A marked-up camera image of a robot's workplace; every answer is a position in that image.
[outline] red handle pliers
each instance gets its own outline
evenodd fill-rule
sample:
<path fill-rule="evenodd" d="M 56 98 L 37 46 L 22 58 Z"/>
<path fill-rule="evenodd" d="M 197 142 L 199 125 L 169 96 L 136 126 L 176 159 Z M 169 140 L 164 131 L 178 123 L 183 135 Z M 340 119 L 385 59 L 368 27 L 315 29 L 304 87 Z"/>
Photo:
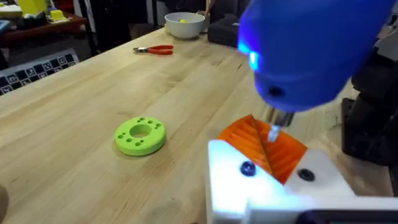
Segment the red handle pliers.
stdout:
<path fill-rule="evenodd" d="M 154 47 L 134 47 L 135 53 L 152 53 L 157 55 L 171 55 L 173 54 L 173 45 L 159 45 Z"/>

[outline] orange 3d printed part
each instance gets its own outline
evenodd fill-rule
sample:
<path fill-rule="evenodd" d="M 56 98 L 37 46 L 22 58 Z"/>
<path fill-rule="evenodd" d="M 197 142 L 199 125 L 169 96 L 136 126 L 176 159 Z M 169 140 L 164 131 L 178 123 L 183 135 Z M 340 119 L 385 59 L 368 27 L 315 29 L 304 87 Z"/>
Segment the orange 3d printed part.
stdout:
<path fill-rule="evenodd" d="M 270 126 L 252 115 L 228 126 L 218 139 L 228 142 L 266 172 L 285 184 L 307 147 L 280 132 L 276 142 L 267 142 Z"/>

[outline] drill bit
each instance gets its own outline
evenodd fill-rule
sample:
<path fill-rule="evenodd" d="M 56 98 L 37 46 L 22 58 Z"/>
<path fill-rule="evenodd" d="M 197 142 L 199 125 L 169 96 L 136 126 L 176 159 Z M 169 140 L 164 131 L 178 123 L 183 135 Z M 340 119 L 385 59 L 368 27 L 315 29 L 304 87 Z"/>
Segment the drill bit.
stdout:
<path fill-rule="evenodd" d="M 271 130 L 268 132 L 268 142 L 275 142 L 279 135 L 280 126 L 271 125 Z"/>
<path fill-rule="evenodd" d="M 271 108 L 268 112 L 267 122 L 271 126 L 271 130 L 268 132 L 268 141 L 275 142 L 278 138 L 279 130 L 288 127 L 292 122 L 294 113 L 277 110 L 275 108 Z"/>

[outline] wooden workbench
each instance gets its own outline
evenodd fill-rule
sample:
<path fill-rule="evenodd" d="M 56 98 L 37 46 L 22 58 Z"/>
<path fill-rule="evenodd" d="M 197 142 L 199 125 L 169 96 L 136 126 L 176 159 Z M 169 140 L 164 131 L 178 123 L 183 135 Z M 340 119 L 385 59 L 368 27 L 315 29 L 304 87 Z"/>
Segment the wooden workbench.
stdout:
<path fill-rule="evenodd" d="M 132 52 L 159 44 L 174 44 L 175 53 Z M 355 94 L 347 86 L 341 95 Z M 341 152 L 340 101 L 298 114 L 288 132 L 329 153 L 357 194 L 391 195 L 387 168 Z M 236 49 L 163 30 L 13 91 L 0 97 L 4 223 L 205 223 L 208 140 L 265 112 Z M 165 123 L 160 151 L 115 150 L 115 129 L 135 116 Z"/>

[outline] blue led light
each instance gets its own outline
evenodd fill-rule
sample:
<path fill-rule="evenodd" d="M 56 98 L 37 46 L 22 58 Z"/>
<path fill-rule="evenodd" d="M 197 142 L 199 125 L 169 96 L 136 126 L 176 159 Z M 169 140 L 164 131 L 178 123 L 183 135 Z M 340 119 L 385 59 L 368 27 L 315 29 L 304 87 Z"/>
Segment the blue led light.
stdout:
<path fill-rule="evenodd" d="M 240 51 L 242 54 L 245 54 L 245 55 L 250 53 L 249 47 L 242 41 L 240 41 L 238 43 L 238 51 Z"/>
<path fill-rule="evenodd" d="M 259 61 L 259 54 L 255 52 L 250 52 L 249 65 L 253 71 L 256 71 L 259 68 L 258 61 Z"/>

